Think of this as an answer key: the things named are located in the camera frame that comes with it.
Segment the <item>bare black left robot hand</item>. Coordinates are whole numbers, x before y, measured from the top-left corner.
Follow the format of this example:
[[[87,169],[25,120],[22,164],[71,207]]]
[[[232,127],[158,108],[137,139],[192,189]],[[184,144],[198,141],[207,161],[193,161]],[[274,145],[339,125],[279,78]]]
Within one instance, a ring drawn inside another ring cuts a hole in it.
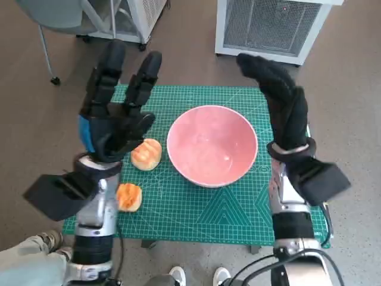
[[[126,46],[111,41],[93,68],[79,112],[80,139],[96,161],[121,161],[141,143],[155,121],[155,114],[143,112],[158,79],[162,55],[150,52],[130,78],[123,102],[112,102],[122,75]]]

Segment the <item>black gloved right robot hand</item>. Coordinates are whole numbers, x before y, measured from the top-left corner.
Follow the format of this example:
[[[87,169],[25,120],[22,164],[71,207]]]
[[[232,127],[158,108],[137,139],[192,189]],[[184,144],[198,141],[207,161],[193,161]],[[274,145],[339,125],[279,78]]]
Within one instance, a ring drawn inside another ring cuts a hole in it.
[[[245,77],[258,83],[266,98],[274,142],[283,150],[307,145],[304,89],[275,61],[241,53],[236,62]]]

